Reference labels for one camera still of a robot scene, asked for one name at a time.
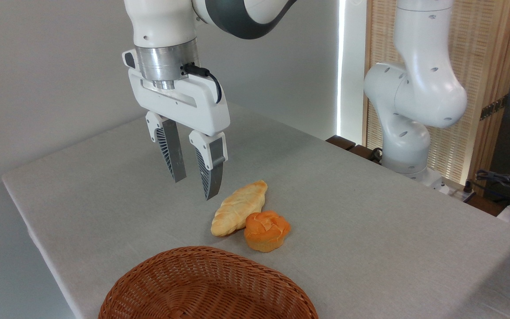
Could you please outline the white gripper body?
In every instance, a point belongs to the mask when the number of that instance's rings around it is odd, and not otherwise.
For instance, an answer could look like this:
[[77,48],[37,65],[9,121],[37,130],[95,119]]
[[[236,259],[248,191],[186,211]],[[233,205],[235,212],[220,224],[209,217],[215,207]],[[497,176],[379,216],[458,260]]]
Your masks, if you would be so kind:
[[134,97],[141,107],[184,126],[214,136],[230,125],[225,94],[210,77],[188,75],[174,81],[174,89],[162,89],[144,79],[136,50],[122,54]]

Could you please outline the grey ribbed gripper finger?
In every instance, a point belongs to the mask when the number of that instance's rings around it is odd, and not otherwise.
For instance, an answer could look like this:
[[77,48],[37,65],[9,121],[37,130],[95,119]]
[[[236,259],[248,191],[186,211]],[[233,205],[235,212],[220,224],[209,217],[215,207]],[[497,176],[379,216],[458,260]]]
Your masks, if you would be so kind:
[[210,200],[219,193],[224,163],[228,160],[225,133],[208,136],[193,130],[189,140],[196,150],[205,199]]
[[160,146],[168,170],[178,183],[186,178],[186,171],[176,121],[152,111],[148,111],[145,118],[151,140]]

